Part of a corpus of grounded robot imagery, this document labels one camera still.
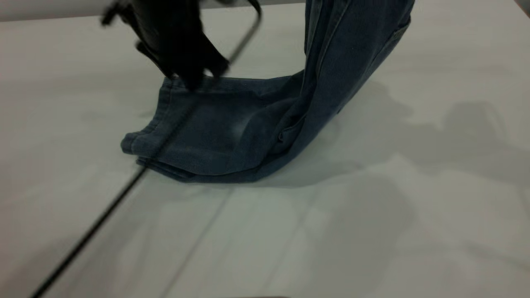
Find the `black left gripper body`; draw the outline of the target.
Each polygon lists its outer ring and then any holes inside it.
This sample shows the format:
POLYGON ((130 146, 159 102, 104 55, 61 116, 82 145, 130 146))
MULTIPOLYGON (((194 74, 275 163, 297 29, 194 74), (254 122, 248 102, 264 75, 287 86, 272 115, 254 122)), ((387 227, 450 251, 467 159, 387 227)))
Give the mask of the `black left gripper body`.
POLYGON ((202 23, 139 24, 137 49, 167 77, 202 79, 208 70, 214 77, 223 75, 229 61, 204 33, 202 23))

